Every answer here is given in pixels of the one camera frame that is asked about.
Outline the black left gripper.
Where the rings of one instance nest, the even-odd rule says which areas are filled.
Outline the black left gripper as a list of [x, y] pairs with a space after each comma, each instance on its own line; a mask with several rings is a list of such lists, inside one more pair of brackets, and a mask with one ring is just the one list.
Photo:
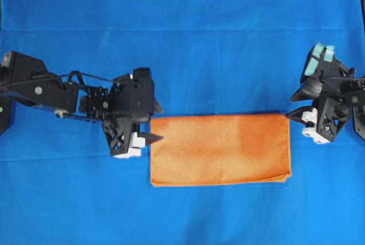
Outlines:
[[[108, 113], [103, 117], [102, 129], [109, 145], [110, 155], [115, 158], [130, 158], [141, 155], [141, 149], [163, 139], [149, 132], [141, 132], [140, 125], [150, 122], [134, 121], [131, 117], [118, 116], [111, 112], [110, 97]], [[153, 98], [153, 112], [163, 113], [164, 110], [157, 99]]]

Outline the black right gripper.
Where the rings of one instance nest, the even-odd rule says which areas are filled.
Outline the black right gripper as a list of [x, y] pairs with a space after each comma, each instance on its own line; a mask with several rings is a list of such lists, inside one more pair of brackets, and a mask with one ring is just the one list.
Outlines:
[[316, 144], [334, 142], [338, 133], [352, 116], [352, 105], [344, 97], [326, 93], [316, 99], [309, 88], [299, 88], [291, 101], [312, 100], [312, 106], [302, 106], [287, 114], [286, 118], [303, 124], [302, 134]]

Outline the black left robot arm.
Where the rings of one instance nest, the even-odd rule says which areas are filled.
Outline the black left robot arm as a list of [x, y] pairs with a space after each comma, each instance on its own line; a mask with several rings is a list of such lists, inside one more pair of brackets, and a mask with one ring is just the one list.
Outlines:
[[40, 59], [11, 51], [1, 62], [1, 133], [10, 127], [13, 102], [50, 111], [62, 119], [99, 121], [110, 155], [130, 158], [162, 140], [140, 125], [163, 112], [155, 98], [150, 68], [137, 68], [112, 79], [111, 87], [87, 85], [84, 73], [51, 73]]

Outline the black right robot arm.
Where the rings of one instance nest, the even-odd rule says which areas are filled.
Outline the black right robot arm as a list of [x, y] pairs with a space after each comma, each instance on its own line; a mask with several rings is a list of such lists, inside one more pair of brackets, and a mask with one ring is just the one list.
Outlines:
[[364, 79], [354, 76], [354, 69], [342, 76], [306, 76], [291, 101], [312, 100], [286, 114], [289, 120], [304, 125], [302, 134], [317, 144], [334, 142], [350, 119], [354, 130], [364, 138]]

